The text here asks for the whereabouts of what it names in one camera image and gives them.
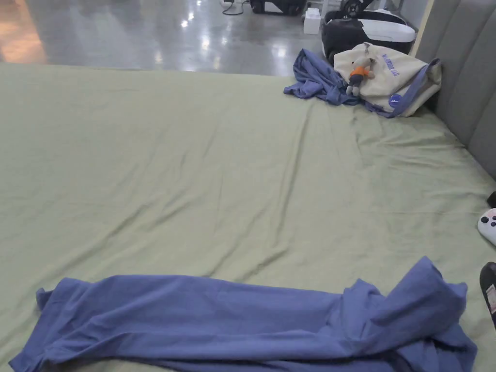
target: white controller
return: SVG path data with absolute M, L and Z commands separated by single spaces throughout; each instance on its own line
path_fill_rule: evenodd
M 479 233 L 496 246 L 496 208 L 488 210 L 477 222 Z

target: crumpled blue fabric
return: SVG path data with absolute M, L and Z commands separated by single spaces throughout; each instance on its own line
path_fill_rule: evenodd
M 346 94 L 347 83 L 332 66 L 314 53 L 302 49 L 293 64 L 293 72 L 298 81 L 284 88 L 284 94 L 298 98 L 317 97 L 335 106 L 356 105 L 360 98 Z
M 458 324 L 466 292 L 427 257 L 388 296 L 360 279 L 331 294 L 178 275 L 65 278 L 37 292 L 40 319 L 10 365 L 118 358 L 185 372 L 469 372 L 477 347 Z

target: plush toy keychain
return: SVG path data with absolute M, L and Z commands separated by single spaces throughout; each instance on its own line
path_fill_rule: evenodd
M 364 80 L 364 76 L 369 79 L 374 78 L 374 72 L 371 71 L 371 65 L 375 61 L 373 58 L 368 58 L 369 46 L 365 44 L 365 56 L 359 57 L 356 61 L 351 62 L 355 67 L 350 73 L 350 83 L 346 88 L 346 94 L 350 95 L 353 93 L 355 97 L 360 94 L 360 84 Z

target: concrete floor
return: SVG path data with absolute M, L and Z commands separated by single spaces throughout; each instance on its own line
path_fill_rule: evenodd
M 139 69 L 292 75 L 320 53 L 300 17 L 226 16 L 218 0 L 0 0 L 0 59 Z

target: bag handle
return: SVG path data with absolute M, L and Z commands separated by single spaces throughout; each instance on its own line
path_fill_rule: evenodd
M 367 108 L 369 110 L 372 109 L 371 111 L 375 111 L 378 115 L 384 116 L 385 118 L 395 118 L 396 116 L 400 116 L 415 101 L 416 97 L 418 96 L 424 84 L 424 78 L 429 72 L 429 69 L 432 66 L 438 64 L 439 61 L 440 61 L 439 58 L 433 59 L 431 63 L 421 68 L 421 70 L 417 73 L 417 76 L 415 76 L 415 79 L 413 79 L 412 84 L 410 84 L 408 90 L 405 92 L 403 97 L 401 97 L 400 102 L 394 108 L 392 113 L 388 113 L 384 111 L 382 107 L 370 103 L 366 104 Z

